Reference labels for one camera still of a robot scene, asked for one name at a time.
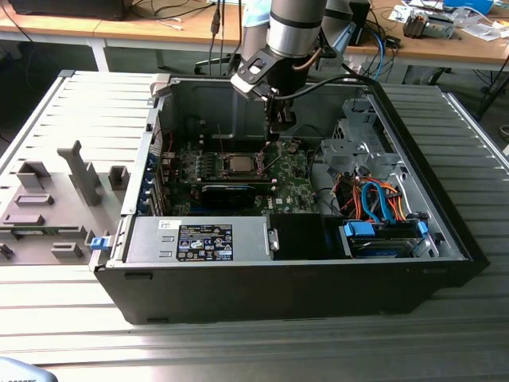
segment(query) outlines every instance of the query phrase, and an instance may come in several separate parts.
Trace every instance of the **warning label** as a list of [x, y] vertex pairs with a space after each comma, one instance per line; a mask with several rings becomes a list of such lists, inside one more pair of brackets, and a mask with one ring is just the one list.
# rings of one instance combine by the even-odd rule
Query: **warning label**
[[232, 261], [233, 231], [229, 224], [181, 225], [178, 261]]

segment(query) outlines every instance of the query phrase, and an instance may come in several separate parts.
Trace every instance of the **wooden desk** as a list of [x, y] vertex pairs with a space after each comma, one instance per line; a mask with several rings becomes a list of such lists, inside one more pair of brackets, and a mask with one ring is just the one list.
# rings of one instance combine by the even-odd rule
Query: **wooden desk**
[[[180, 0], [154, 0], [158, 8], [164, 5], [178, 4]], [[178, 14], [203, 6], [204, 0], [191, 0], [186, 7], [166, 10], [161, 15]], [[475, 68], [484, 70], [498, 70], [503, 63], [509, 48], [504, 40], [491, 42], [468, 35], [457, 30], [453, 39], [442, 40], [436, 38], [410, 39], [403, 36], [402, 23], [387, 20], [390, 9], [398, 0], [374, 0], [375, 13], [381, 26], [389, 30], [389, 34], [402, 40], [401, 48], [395, 57], [396, 64], [419, 64], [431, 67]], [[193, 14], [185, 15], [182, 23], [167, 21], [180, 25], [183, 30], [175, 30], [157, 21], [145, 20], [130, 14], [125, 21], [101, 21], [91, 18], [64, 18], [50, 16], [22, 16], [17, 15], [12, 7], [6, 3], [9, 15], [26, 31], [34, 41], [64, 44], [80, 44], [92, 47], [98, 69], [107, 71], [107, 59], [104, 48], [140, 48], [160, 50], [190, 50], [207, 52], [210, 46], [210, 23], [214, 7]], [[137, 8], [138, 13], [150, 18], [147, 3]], [[509, 17], [509, 10], [495, 8], [489, 15], [491, 18]], [[226, 6], [224, 52], [230, 53], [235, 48], [238, 38], [238, 9], [236, 6]], [[16, 26], [2, 14], [0, 10], [0, 39], [24, 41], [25, 37], [19, 33]], [[220, 48], [220, 34], [216, 37], [214, 51]], [[370, 60], [377, 53], [377, 45], [372, 39], [367, 39], [364, 45], [348, 47], [346, 59], [355, 62]]]
[[[444, 63], [449, 62], [452, 67], [477, 68], [476, 66], [479, 66], [479, 64], [502, 65], [509, 53], [507, 40], [497, 39], [487, 42], [461, 29], [456, 29], [450, 40], [432, 37], [422, 39], [405, 37], [403, 36], [403, 24], [401, 22], [387, 20], [390, 10], [394, 8], [394, 5], [400, 4], [400, 1], [374, 0], [373, 3], [375, 4], [374, 12], [379, 24], [388, 31], [387, 34], [401, 39], [401, 48], [397, 59], [394, 60], [396, 63], [425, 65], [426, 61], [443, 61]], [[488, 16], [493, 19], [509, 18], [509, 10], [494, 7], [494, 10]], [[371, 14], [369, 14], [368, 19], [374, 21]], [[349, 47], [347, 49], [347, 53], [368, 56], [376, 54], [377, 51], [378, 47], [373, 39], [364, 46]]]
[[[182, 1], [159, 0], [154, 1], [157, 9], [165, 4], [180, 3]], [[207, 5], [202, 1], [191, 1], [190, 6], [166, 10], [160, 16], [180, 14], [193, 8], [200, 8]], [[239, 11], [237, 6], [226, 6], [226, 17], [224, 19], [224, 44], [235, 46], [239, 42]], [[125, 21], [101, 21], [95, 29], [95, 36], [101, 38], [116, 38], [127, 40], [148, 40], [165, 42], [183, 42], [187, 44], [201, 44], [209, 46], [211, 42], [210, 25], [216, 8], [210, 7], [206, 10], [197, 11], [182, 16], [182, 22], [165, 21], [168, 24], [179, 25], [183, 30], [176, 30], [153, 20], [144, 20], [134, 14], [129, 15]], [[148, 18], [153, 15], [150, 7], [143, 4], [137, 7], [137, 13]], [[220, 42], [221, 31], [216, 36], [216, 43]]]

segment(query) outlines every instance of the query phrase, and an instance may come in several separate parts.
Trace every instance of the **blue latch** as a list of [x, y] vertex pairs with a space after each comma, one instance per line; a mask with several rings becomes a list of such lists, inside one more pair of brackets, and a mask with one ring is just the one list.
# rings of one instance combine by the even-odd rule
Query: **blue latch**
[[419, 228], [419, 231], [421, 232], [421, 235], [426, 236], [429, 232], [428, 226], [424, 221], [419, 221], [417, 223], [417, 227]]
[[344, 226], [346, 236], [374, 236], [373, 224], [366, 221], [349, 221]]
[[92, 251], [108, 251], [111, 246], [111, 236], [97, 236], [90, 242]]

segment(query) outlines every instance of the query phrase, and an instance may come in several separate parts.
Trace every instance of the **computer case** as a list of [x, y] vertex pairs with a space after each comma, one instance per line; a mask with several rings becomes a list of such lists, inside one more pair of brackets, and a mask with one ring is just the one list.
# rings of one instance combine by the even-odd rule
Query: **computer case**
[[9, 0], [17, 14], [122, 20], [133, 0]]

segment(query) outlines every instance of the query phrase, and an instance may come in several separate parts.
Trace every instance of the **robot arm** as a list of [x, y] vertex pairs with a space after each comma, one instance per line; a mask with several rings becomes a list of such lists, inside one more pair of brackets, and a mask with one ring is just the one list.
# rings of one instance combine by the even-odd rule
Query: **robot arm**
[[354, 28], [347, 1], [272, 0], [265, 46], [251, 57], [243, 57], [242, 66], [231, 78], [240, 94], [266, 102], [270, 133], [296, 123], [293, 101], [273, 101], [272, 97], [303, 88], [309, 69], [325, 51], [335, 56], [328, 40], [340, 54], [346, 48]]

